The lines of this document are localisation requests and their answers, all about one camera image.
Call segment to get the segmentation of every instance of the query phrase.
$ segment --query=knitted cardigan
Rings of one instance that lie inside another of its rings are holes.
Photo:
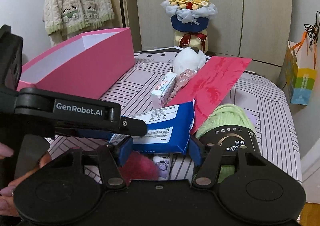
[[[114,17],[110,0],[44,0],[48,35],[59,32],[65,36],[81,29],[98,29]]]

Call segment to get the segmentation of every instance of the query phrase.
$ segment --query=yarn label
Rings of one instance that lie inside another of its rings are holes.
[[[132,136],[133,144],[155,144],[168,143],[170,141],[173,127],[165,129],[151,129],[143,137]]]
[[[248,148],[260,154],[255,133],[246,127],[239,125],[223,125],[209,130],[201,136],[204,143],[213,143],[222,146],[228,155],[236,155],[238,148]]]
[[[146,113],[129,116],[130,118],[144,121],[146,124],[152,124],[161,121],[172,120],[176,117],[179,105],[173,105],[161,109],[152,110]]]

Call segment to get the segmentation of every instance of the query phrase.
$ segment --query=soap box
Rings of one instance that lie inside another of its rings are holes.
[[[168,97],[174,89],[176,76],[177,74],[173,72],[166,73],[156,88],[152,90],[151,99],[153,109],[160,109],[166,106]]]

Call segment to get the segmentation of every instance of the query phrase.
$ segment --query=bed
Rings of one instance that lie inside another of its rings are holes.
[[[150,92],[163,75],[170,72],[173,59],[180,50],[172,47],[135,53],[136,64],[100,99],[119,103],[124,116],[150,111]],[[301,182],[299,145],[284,93],[268,79],[245,71],[225,100],[244,108],[253,117],[262,156]],[[121,139],[122,136],[114,135],[112,141],[116,144]],[[49,142],[52,158],[74,146],[93,150],[106,143],[100,139],[62,136],[49,139]],[[170,179],[191,181],[193,172],[194,164],[188,155],[174,155]],[[85,173],[97,182],[101,181],[97,167],[87,166]]]

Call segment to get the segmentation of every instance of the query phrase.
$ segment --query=red paper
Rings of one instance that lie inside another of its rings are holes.
[[[250,63],[250,58],[213,56],[171,100],[168,106],[196,100],[195,133],[230,92]]]

